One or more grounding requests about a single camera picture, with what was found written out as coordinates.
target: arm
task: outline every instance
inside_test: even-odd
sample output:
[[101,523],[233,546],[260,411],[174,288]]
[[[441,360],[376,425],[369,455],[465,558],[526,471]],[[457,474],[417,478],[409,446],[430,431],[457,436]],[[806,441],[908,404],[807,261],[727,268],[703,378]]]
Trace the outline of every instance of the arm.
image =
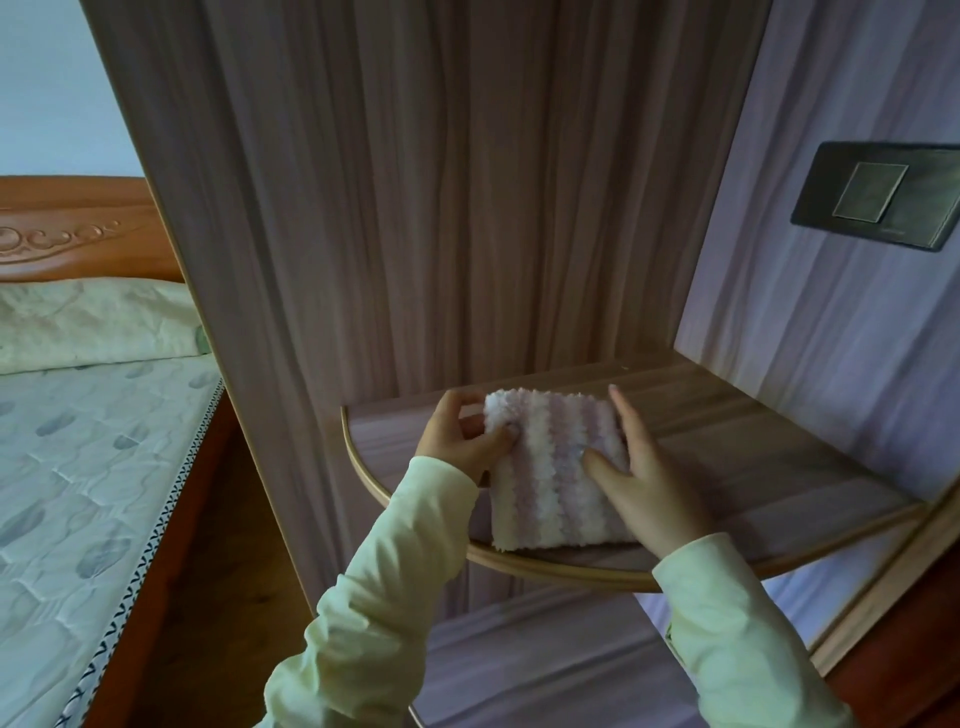
[[667,643],[693,677],[713,728],[853,728],[850,708],[830,692],[806,647],[727,534],[671,467],[615,387],[631,473],[596,450],[587,474],[637,539],[658,558],[654,577],[673,610]]
[[484,471],[514,444],[483,415],[460,419],[483,392],[447,392],[417,455],[347,571],[317,605],[306,649],[267,681],[260,725],[399,725],[420,692],[426,638],[444,583],[467,557],[467,527]]
[[673,610],[667,643],[693,676],[710,726],[856,726],[730,536],[682,546],[654,576]]

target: patterned mattress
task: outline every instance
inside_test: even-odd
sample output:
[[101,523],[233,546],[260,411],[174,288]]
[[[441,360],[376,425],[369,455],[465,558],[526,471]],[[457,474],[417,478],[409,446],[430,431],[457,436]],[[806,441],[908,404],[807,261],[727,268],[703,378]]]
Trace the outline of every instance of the patterned mattress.
[[0,725],[83,722],[222,393],[212,355],[0,376]]

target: pink and white striped towel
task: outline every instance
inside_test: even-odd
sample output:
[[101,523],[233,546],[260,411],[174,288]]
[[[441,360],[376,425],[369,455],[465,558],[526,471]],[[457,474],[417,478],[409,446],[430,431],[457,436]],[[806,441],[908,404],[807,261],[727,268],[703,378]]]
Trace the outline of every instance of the pink and white striped towel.
[[520,429],[513,451],[491,471],[493,545],[518,548],[635,541],[603,491],[587,477],[580,452],[592,447],[627,471],[612,405],[585,395],[511,389],[484,402],[485,429]]

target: sleeve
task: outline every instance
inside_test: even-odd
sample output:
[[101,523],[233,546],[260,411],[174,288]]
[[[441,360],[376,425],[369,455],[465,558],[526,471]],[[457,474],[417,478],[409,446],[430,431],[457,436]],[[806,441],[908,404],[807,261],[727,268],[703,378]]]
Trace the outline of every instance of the sleeve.
[[423,683],[445,582],[467,557],[476,485],[415,457],[347,571],[317,605],[306,649],[274,669],[261,726],[395,726]]
[[729,535],[677,549],[654,577],[673,610],[667,643],[712,728],[855,728]]

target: long sleeve shirt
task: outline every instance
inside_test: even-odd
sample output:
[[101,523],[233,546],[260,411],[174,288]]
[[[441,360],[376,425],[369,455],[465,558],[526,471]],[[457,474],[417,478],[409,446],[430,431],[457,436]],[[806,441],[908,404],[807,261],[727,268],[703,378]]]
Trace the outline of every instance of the long sleeve shirt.
[[[434,605],[466,560],[478,494],[445,462],[410,461],[347,571],[321,597],[306,649],[267,681],[261,726],[400,725],[423,683]],[[856,725],[728,535],[678,549],[654,576],[673,610],[667,642],[711,726]]]

